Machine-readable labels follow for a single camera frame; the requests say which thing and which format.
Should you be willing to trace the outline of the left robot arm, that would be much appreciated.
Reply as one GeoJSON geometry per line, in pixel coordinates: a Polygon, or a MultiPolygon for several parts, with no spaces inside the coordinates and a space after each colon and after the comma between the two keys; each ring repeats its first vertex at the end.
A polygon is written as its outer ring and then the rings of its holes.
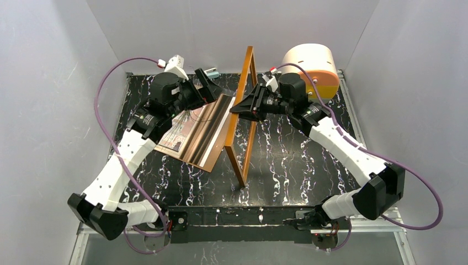
{"type": "Polygon", "coordinates": [[[167,226],[167,209],[161,200],[152,199],[144,190],[140,192],[145,196],[143,201],[121,203],[119,200],[129,182],[138,185],[135,171],[173,127],[173,119],[219,98],[220,86],[200,68],[195,70],[195,75],[200,88],[172,72],[155,75],[149,95],[129,119],[122,139],[119,143],[112,142],[111,158],[83,192],[68,198],[67,204],[77,219],[107,240],[116,239],[130,226],[155,222],[167,226]]]}

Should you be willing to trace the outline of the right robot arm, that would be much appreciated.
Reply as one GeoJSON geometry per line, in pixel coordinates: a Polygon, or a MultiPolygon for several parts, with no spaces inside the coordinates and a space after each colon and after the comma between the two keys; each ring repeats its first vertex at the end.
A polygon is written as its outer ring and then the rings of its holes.
{"type": "Polygon", "coordinates": [[[273,90],[255,85],[230,112],[250,121],[264,121],[267,114],[286,115],[294,128],[330,152],[359,184],[356,190],[327,197],[300,218],[284,220],[285,224],[309,229],[354,215],[375,220],[402,198],[404,169],[361,151],[359,143],[334,124],[330,110],[308,100],[299,74],[280,76],[278,86],[273,90]]]}

